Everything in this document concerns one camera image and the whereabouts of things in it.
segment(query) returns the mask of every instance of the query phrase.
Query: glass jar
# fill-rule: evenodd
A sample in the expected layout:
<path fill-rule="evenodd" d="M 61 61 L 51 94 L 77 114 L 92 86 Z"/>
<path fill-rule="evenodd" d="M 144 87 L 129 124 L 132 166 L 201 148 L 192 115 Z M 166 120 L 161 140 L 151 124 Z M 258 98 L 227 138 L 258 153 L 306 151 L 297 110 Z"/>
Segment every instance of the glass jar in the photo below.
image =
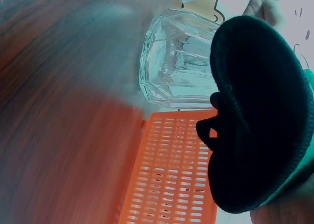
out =
<path fill-rule="evenodd" d="M 140 58 L 140 87 L 149 102 L 173 109 L 208 109 L 217 92 L 209 56 L 219 25 L 167 9 L 153 19 Z"/>

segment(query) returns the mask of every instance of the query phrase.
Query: black fabric pouch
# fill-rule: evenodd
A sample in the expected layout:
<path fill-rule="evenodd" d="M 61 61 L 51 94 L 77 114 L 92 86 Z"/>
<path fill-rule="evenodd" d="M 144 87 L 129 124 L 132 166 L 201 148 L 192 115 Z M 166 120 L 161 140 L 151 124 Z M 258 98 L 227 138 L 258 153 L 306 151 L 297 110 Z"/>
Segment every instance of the black fabric pouch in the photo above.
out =
<path fill-rule="evenodd" d="M 217 30 L 210 66 L 218 115 L 196 125 L 213 151 L 210 190 L 227 212 L 255 210 L 314 172 L 312 88 L 281 35 L 249 16 Z"/>

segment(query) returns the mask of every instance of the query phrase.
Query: teal fabric edge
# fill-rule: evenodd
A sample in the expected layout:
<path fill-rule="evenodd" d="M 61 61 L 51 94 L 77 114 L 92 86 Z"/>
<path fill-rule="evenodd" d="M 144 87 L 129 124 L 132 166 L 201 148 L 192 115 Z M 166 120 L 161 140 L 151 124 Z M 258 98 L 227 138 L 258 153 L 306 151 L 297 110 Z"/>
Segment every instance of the teal fabric edge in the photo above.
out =
<path fill-rule="evenodd" d="M 309 79 L 310 82 L 310 87 L 312 90 L 312 94 L 314 96 L 314 73 L 310 70 L 310 69 L 305 69 L 304 70 L 306 76 Z M 312 136 L 312 140 L 310 143 L 309 148 L 307 149 L 303 159 L 301 160 L 301 162 L 299 163 L 298 167 L 294 170 L 294 172 L 289 176 L 289 178 L 285 181 L 285 183 L 283 183 L 279 189 L 273 193 L 265 202 L 263 202 L 260 206 L 264 206 L 266 204 L 268 204 L 271 200 L 273 200 L 274 198 L 276 198 L 277 195 L 279 195 L 283 189 L 290 183 L 290 181 L 305 167 L 309 166 L 310 163 L 312 163 L 314 160 L 314 135 Z"/>

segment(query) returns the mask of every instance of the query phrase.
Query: finger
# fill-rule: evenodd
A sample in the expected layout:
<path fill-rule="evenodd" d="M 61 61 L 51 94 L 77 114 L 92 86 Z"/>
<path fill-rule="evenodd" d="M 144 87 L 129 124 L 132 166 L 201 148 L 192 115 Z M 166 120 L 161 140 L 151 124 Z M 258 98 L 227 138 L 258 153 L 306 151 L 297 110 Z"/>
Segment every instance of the finger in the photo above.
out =
<path fill-rule="evenodd" d="M 248 15 L 248 16 L 254 16 L 255 15 L 255 12 L 254 10 L 252 9 L 252 7 L 250 5 L 248 5 L 244 12 L 243 12 L 243 15 Z"/>
<path fill-rule="evenodd" d="M 277 31 L 281 30 L 286 25 L 286 19 L 282 15 L 278 4 L 274 1 L 267 0 L 263 3 L 265 20 Z"/>

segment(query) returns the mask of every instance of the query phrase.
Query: orange crate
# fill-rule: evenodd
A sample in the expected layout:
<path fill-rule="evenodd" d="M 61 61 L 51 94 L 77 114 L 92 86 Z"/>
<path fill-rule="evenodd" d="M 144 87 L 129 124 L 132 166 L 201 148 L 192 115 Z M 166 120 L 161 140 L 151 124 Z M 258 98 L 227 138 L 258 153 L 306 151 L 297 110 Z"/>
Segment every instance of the orange crate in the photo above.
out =
<path fill-rule="evenodd" d="M 214 115 L 216 110 L 151 115 L 119 224 L 215 223 L 217 206 L 207 176 L 211 151 L 195 129 L 198 120 Z"/>

